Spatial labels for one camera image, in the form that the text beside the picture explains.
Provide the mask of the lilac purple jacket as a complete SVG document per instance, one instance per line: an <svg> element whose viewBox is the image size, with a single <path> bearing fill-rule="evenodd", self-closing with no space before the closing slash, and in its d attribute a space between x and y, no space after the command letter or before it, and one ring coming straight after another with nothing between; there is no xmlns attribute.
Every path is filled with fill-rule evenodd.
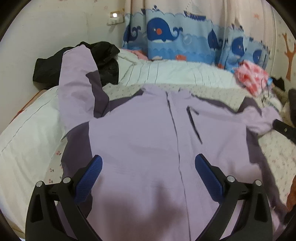
<svg viewBox="0 0 296 241"><path fill-rule="evenodd" d="M198 154L240 182L261 180L273 231L280 231L286 207L258 144L280 117L271 106L246 99L233 111L188 90L152 84L111 101L83 45L62 57L58 99L68 140L64 175L73 176L95 155L103 160L81 204L103 240L196 239L218 207L195 169Z"/></svg>

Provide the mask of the floral bed sheet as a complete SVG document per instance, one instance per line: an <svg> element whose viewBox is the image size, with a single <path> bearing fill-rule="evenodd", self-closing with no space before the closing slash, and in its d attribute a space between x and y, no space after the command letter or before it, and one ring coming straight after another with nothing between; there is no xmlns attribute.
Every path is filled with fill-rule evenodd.
<svg viewBox="0 0 296 241"><path fill-rule="evenodd" d="M238 88L213 88L202 85L177 85L177 84L159 84L158 87L165 90L187 89L194 95L199 97L215 99L224 102L226 105L237 111L245 97L251 95L245 89ZM141 88L140 84L131 86L106 85L103 89L109 96L110 100L121 97L130 97ZM67 140L63 125L60 123L59 105L58 105L58 87L44 93L50 102L50 110L54 113L50 114L51 120L55 120L55 126L59 127L58 134L61 135L57 142L57 147L45 174L44 182L46 184L58 183L63 175L61 167L61 158L64 152ZM295 144L288 140L282 134L271 131L258 140L264 156L266 157L271 171L274 175L276 185L280 192L280 199L283 203L287 202L290 193L293 178L295 177Z"/></svg>

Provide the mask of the pink checked plastic bag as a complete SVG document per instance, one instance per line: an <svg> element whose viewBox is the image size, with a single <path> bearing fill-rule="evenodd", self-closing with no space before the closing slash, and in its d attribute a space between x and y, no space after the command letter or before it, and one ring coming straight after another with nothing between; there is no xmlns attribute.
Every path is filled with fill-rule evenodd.
<svg viewBox="0 0 296 241"><path fill-rule="evenodd" d="M264 69L248 60L243 60L240 63L238 68L234 70L234 76L254 97L262 94L273 81Z"/></svg>

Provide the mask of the white pillow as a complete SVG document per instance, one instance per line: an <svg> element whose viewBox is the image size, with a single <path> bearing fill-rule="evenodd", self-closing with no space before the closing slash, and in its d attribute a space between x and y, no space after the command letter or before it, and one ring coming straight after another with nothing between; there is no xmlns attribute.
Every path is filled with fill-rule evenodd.
<svg viewBox="0 0 296 241"><path fill-rule="evenodd" d="M1 133L1 211L15 231L25 232L35 184L60 182L66 143L57 87L44 92Z"/></svg>

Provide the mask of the black garment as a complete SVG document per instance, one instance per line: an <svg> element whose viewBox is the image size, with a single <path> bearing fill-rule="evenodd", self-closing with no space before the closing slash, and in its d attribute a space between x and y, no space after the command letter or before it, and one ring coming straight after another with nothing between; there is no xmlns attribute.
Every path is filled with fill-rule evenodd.
<svg viewBox="0 0 296 241"><path fill-rule="evenodd" d="M119 65L115 58L120 53L120 50L114 44L104 41L93 44L81 42L80 44L90 49L100 74L102 86L109 83L117 85L119 82ZM63 54L70 49L72 47L65 47L49 58L38 58L32 81L44 84L47 88L57 86L59 84Z"/></svg>

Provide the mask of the blue whale curtain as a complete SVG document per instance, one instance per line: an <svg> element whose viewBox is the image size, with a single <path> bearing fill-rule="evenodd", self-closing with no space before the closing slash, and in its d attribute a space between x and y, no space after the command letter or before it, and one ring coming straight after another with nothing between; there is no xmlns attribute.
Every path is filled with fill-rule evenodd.
<svg viewBox="0 0 296 241"><path fill-rule="evenodd" d="M123 48L149 60L203 62L232 71L244 60L266 68L270 47L239 21L226 27L189 11L164 13L156 5L125 15Z"/></svg>

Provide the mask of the white striped quilt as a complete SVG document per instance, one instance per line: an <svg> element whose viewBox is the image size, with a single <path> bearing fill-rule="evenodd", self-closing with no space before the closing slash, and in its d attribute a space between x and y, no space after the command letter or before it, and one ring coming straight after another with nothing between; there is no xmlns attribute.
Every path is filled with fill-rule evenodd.
<svg viewBox="0 0 296 241"><path fill-rule="evenodd" d="M120 49L118 86L134 84L198 85L210 88L240 89L234 75L223 69L200 62L140 59Z"/></svg>

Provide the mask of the orange tree wall sticker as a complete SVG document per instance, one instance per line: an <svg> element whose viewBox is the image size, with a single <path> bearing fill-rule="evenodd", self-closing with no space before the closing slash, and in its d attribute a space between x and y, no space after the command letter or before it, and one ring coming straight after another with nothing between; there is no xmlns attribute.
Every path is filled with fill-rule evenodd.
<svg viewBox="0 0 296 241"><path fill-rule="evenodd" d="M293 51L290 51L289 46L288 46L288 39L287 39L287 33L282 34L283 39L285 41L285 47L286 51L284 52L285 56L288 58L288 68L287 68L287 74L286 74L286 79L288 81L291 81L291 73L292 73L292 62L293 58L295 56L295 43L293 46Z"/></svg>

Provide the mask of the wall socket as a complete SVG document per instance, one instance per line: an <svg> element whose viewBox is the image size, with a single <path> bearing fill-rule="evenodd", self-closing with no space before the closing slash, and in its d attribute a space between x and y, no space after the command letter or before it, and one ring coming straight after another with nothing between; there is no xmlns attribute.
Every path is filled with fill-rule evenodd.
<svg viewBox="0 0 296 241"><path fill-rule="evenodd" d="M122 10L122 11L112 11L112 12L110 12L107 25L112 26L112 25L122 24L124 22L125 22L125 12L124 12L124 10Z"/></svg>

